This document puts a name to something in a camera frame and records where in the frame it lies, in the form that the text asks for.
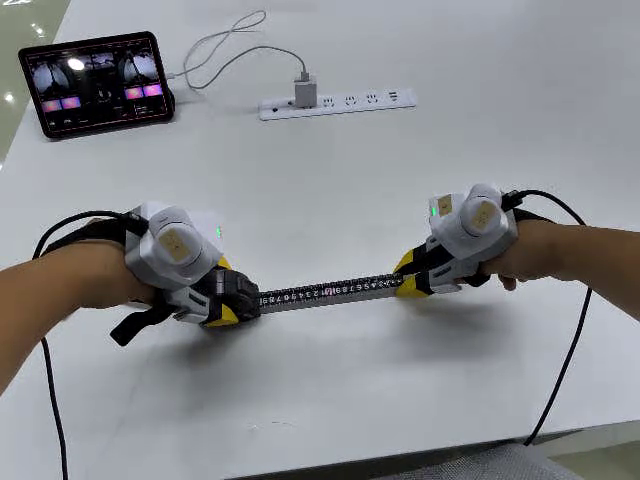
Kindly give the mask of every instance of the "white cable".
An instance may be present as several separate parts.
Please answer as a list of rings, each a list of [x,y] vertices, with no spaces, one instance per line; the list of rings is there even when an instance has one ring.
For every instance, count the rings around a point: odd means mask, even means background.
[[[261,17],[256,20],[253,23],[249,23],[247,25],[241,25],[241,23],[255,15],[260,15]],[[262,49],[268,49],[268,50],[275,50],[278,52],[282,52],[282,53],[287,53],[289,55],[292,55],[293,57],[295,57],[300,64],[302,65],[302,74],[301,77],[307,78],[308,79],[308,73],[307,73],[307,66],[304,63],[304,60],[302,60],[302,58],[297,55],[296,53],[290,51],[290,50],[285,50],[283,48],[278,48],[278,47],[271,47],[269,45],[258,45],[256,47],[252,47],[248,50],[245,50],[244,52],[236,55],[235,57],[233,57],[231,60],[229,60],[227,63],[225,63],[219,70],[218,72],[213,76],[213,78],[211,78],[209,81],[205,82],[202,85],[194,85],[191,83],[191,79],[189,78],[189,73],[193,72],[194,70],[197,70],[199,68],[201,68],[202,66],[204,66],[207,62],[209,62],[209,60],[211,60],[211,58],[213,57],[213,55],[216,53],[216,51],[218,50],[218,48],[220,48],[220,46],[229,38],[229,36],[231,36],[232,33],[248,33],[248,32],[252,32],[253,30],[250,30],[250,28],[255,27],[257,25],[260,25],[262,22],[264,22],[267,18],[267,12],[265,10],[256,10],[255,12],[251,12],[248,15],[245,15],[244,17],[240,18],[238,21],[236,21],[229,30],[224,30],[222,32],[218,32],[218,33],[214,33],[211,35],[207,35],[206,37],[202,37],[201,39],[199,39],[196,43],[193,44],[193,46],[189,49],[189,51],[187,52],[187,55],[184,59],[184,62],[182,63],[182,68],[183,71],[180,73],[175,73],[175,74],[171,74],[168,73],[167,74],[167,79],[173,79],[179,76],[184,75],[185,80],[187,82],[187,85],[189,85],[189,88],[193,89],[193,90],[202,90],[204,88],[207,88],[209,85],[211,85],[219,76],[220,74],[229,66],[231,65],[234,61],[236,61],[237,59],[239,59],[240,57],[243,57],[244,55],[253,52],[255,50],[262,50]],[[196,52],[196,50],[198,48],[200,48],[201,45],[203,45],[204,43],[208,42],[209,40],[212,40],[216,37],[219,37],[221,35],[224,35],[222,37],[222,39],[215,45],[215,47],[213,47],[213,49],[211,50],[211,52],[209,53],[209,55],[207,56],[206,59],[204,59],[202,62],[198,63],[197,65],[194,65],[192,67],[189,67],[189,59],[191,58],[191,56]]]

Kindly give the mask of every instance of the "floor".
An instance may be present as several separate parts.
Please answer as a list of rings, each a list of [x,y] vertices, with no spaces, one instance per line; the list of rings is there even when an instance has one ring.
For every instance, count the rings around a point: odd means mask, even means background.
[[[0,167],[29,99],[17,52],[25,46],[51,43],[68,4],[69,0],[0,0]],[[587,480],[640,480],[640,422],[589,429],[540,448]],[[350,470],[349,476],[366,478],[370,469],[363,467],[361,473]]]

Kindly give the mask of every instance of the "measuring tape blade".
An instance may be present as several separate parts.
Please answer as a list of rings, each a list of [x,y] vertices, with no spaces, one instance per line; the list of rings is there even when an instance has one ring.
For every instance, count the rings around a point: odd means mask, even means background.
[[[393,297],[403,281],[402,274],[391,273],[261,292],[260,313],[284,312]]]

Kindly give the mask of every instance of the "power adapter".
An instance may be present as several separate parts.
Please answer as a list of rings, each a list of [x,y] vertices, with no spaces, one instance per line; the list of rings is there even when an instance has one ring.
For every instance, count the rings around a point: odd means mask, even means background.
[[[293,104],[296,108],[314,108],[318,106],[318,84],[315,77],[303,70],[300,72],[300,78],[297,78],[293,83],[295,90]]]

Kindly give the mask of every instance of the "white table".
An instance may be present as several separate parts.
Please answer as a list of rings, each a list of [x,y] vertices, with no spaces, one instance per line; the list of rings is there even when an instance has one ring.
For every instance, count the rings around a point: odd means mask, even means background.
[[[167,125],[53,143],[31,107],[0,172],[1,265],[64,216],[147,199],[223,214],[228,258],[263,289],[388,272],[424,241],[427,198],[478,181],[640,228],[633,2],[75,0],[58,40],[149,29],[175,71],[195,39],[265,3],[264,33],[234,49],[293,48],[321,92],[409,86],[418,108],[262,123],[256,105],[288,95],[297,68],[272,54],[203,96],[176,84]],[[213,335],[166,322],[126,349],[108,337],[124,309],[79,312],[49,336],[72,478],[239,476],[524,436],[582,295],[492,284]],[[640,419],[639,345],[640,326],[595,297],[544,431]],[[39,349],[0,425],[1,478],[58,477]]]

